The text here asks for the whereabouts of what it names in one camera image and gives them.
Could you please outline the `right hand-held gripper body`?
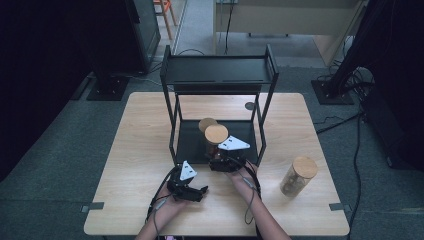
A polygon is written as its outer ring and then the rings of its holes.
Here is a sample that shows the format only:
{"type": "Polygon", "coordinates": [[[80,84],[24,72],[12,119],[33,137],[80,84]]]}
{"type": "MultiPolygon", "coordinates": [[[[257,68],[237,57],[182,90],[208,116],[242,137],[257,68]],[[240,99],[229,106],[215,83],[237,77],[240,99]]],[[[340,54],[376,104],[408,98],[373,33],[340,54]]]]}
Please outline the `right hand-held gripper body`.
{"type": "Polygon", "coordinates": [[[209,160],[209,167],[216,172],[235,172],[246,164],[243,151],[250,145],[234,136],[229,136],[217,147],[217,152],[209,160]]]}

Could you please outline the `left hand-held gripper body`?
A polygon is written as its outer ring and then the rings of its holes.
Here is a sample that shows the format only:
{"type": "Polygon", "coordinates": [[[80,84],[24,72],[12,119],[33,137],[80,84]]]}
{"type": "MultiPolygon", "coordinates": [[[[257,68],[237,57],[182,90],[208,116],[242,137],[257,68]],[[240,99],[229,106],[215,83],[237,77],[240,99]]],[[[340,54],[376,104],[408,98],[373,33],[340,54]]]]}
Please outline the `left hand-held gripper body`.
{"type": "Polygon", "coordinates": [[[177,165],[171,173],[167,183],[167,189],[171,195],[177,200],[187,200],[200,202],[202,199],[202,191],[189,186],[189,183],[197,175],[192,166],[184,161],[181,165],[177,165]]]}

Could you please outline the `glass jar red berries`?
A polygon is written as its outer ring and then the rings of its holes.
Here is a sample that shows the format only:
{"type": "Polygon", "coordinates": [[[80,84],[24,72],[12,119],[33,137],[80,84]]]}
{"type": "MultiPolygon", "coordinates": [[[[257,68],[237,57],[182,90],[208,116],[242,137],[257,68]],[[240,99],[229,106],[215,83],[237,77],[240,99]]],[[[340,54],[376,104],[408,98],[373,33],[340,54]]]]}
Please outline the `glass jar red berries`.
{"type": "Polygon", "coordinates": [[[218,145],[229,136],[228,129],[221,124],[213,124],[206,128],[204,137],[206,140],[206,154],[210,159],[219,153],[218,145]]]}

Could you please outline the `short glass jar wooden lid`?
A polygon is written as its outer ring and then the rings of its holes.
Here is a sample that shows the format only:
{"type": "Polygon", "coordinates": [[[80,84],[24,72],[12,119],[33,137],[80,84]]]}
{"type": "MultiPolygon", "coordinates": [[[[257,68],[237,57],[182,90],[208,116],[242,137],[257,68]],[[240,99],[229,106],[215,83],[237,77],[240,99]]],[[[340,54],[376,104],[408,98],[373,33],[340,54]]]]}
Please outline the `short glass jar wooden lid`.
{"type": "Polygon", "coordinates": [[[205,140],[209,144],[216,145],[216,133],[215,133],[215,126],[218,124],[218,122],[213,118],[203,118],[198,123],[198,128],[202,132],[205,140]]]}

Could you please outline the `black metal shelf rack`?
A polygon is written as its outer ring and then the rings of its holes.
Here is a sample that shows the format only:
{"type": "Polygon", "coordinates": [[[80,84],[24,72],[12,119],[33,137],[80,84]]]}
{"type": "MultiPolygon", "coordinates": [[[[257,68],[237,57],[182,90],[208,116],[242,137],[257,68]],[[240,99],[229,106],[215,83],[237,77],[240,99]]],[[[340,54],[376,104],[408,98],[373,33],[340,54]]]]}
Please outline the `black metal shelf rack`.
{"type": "Polygon", "coordinates": [[[175,164],[206,164],[206,140],[198,128],[213,118],[250,145],[243,156],[260,164],[267,147],[264,132],[279,71],[270,47],[262,55],[173,55],[165,50],[160,80],[171,130],[169,150],[175,164]],[[245,108],[253,102],[252,111],[245,108]]]}

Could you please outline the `person's right hand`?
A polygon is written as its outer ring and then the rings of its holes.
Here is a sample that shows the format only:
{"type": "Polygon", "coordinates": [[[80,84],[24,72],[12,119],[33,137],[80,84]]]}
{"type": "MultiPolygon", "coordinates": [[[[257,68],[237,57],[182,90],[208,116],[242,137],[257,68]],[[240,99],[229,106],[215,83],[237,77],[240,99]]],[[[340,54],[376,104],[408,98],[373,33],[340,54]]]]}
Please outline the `person's right hand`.
{"type": "Polygon", "coordinates": [[[249,195],[257,189],[257,184],[255,183],[256,167],[252,164],[247,163],[238,171],[229,173],[228,177],[237,192],[242,196],[249,195]]]}

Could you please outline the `person's left hand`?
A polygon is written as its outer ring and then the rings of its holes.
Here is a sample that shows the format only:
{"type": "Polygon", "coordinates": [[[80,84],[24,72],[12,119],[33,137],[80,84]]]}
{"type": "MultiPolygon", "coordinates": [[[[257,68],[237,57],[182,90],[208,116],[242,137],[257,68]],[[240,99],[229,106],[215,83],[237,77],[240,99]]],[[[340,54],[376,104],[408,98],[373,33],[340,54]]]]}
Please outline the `person's left hand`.
{"type": "Polygon", "coordinates": [[[154,209],[160,213],[172,214],[175,217],[183,211],[190,201],[188,200],[175,200],[166,186],[164,186],[158,194],[158,200],[155,203],[154,209]]]}

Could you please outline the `tall glass jar wooden lid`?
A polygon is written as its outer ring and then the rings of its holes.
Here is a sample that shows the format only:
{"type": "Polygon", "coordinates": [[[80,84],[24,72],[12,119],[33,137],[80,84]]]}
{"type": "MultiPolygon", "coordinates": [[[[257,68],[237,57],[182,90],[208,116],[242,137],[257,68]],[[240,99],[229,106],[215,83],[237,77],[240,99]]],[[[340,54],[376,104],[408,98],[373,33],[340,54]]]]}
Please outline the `tall glass jar wooden lid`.
{"type": "Polygon", "coordinates": [[[296,197],[317,172],[314,160],[306,156],[296,157],[280,183],[281,192],[287,197],[296,197]]]}

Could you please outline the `grey tape strip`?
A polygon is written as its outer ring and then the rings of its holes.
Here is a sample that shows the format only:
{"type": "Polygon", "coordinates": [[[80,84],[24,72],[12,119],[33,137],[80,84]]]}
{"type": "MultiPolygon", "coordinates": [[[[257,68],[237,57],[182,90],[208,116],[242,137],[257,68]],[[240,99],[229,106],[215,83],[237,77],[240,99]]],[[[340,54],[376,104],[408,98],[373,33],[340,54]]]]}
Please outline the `grey tape strip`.
{"type": "Polygon", "coordinates": [[[104,202],[92,202],[87,205],[82,205],[80,208],[81,213],[88,213],[90,210],[102,210],[104,202]]]}
{"type": "Polygon", "coordinates": [[[331,211],[339,211],[339,210],[343,210],[345,212],[352,211],[352,208],[349,204],[343,204],[343,203],[330,203],[329,208],[331,211]]]}

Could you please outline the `beige wooden desk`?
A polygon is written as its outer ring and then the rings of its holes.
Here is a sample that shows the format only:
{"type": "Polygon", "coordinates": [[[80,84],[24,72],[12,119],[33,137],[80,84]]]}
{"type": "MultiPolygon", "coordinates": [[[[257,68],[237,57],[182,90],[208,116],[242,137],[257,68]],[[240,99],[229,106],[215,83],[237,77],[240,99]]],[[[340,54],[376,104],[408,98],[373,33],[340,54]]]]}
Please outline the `beige wooden desk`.
{"type": "Polygon", "coordinates": [[[213,49],[218,32],[313,35],[329,66],[360,23],[367,0],[237,0],[213,1],[213,49]]]}

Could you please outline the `black monitor panel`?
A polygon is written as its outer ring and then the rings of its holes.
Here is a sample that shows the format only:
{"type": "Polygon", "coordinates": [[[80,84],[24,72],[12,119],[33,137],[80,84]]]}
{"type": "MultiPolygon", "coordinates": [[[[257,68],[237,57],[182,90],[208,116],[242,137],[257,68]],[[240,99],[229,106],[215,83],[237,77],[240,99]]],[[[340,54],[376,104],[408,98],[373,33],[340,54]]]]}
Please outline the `black monitor panel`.
{"type": "Polygon", "coordinates": [[[154,3],[153,0],[125,1],[138,47],[137,67],[140,72],[148,73],[161,39],[154,3]]]}

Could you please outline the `orange wooden stool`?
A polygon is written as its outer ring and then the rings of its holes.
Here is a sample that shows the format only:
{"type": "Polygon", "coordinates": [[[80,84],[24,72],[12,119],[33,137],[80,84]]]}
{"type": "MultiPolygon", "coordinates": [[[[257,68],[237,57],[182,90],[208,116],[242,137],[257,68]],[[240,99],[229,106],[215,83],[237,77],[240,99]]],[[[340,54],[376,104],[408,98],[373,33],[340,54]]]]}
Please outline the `orange wooden stool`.
{"type": "Polygon", "coordinates": [[[171,24],[177,26],[178,22],[174,14],[171,0],[153,0],[153,4],[155,8],[155,14],[163,18],[168,38],[173,40],[171,24]]]}

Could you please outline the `black equipment box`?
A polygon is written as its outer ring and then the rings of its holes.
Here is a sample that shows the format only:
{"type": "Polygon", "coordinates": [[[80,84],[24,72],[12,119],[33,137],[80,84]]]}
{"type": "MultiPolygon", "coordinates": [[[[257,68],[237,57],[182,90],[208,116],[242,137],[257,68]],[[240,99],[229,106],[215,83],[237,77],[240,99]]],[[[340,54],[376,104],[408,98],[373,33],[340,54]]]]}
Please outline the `black equipment box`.
{"type": "Polygon", "coordinates": [[[403,129],[378,89],[373,89],[361,105],[381,140],[388,166],[424,172],[424,121],[403,129]]]}

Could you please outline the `dark curtain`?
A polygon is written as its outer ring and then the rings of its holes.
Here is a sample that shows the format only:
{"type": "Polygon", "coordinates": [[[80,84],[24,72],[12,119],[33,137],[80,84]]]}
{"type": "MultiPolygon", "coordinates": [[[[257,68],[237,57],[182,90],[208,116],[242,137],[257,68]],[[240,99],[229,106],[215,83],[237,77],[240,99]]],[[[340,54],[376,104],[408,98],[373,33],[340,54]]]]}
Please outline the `dark curtain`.
{"type": "Polygon", "coordinates": [[[0,0],[0,182],[90,72],[128,46],[125,0],[0,0]]]}

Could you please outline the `black stand base plate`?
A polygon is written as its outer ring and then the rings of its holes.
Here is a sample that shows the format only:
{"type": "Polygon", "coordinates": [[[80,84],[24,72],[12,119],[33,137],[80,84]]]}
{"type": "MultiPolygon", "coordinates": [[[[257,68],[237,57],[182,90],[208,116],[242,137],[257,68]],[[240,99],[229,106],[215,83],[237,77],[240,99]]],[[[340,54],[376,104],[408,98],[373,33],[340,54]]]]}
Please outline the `black stand base plate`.
{"type": "Polygon", "coordinates": [[[312,80],[311,85],[321,105],[353,105],[354,101],[348,93],[339,93],[330,81],[312,80]]]}
{"type": "Polygon", "coordinates": [[[108,80],[96,80],[88,101],[121,101],[129,79],[122,76],[112,76],[108,80]]]}

